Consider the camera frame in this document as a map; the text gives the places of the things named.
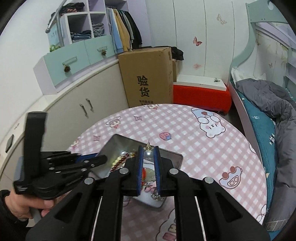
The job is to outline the person's left hand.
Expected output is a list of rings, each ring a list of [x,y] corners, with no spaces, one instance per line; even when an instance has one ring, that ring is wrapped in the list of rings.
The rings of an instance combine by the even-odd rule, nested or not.
[[[31,208],[41,209],[41,217],[44,217],[54,208],[66,195],[53,200],[43,200],[30,195],[18,195],[14,190],[4,198],[4,203],[8,210],[18,219],[32,219]]]

